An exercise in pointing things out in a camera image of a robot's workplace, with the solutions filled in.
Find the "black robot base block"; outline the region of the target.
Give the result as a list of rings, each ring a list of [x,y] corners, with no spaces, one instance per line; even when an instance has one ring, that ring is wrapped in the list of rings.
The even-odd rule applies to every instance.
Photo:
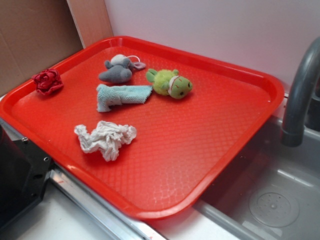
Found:
[[[52,158],[29,139],[11,140],[0,128],[0,230],[44,197]]]

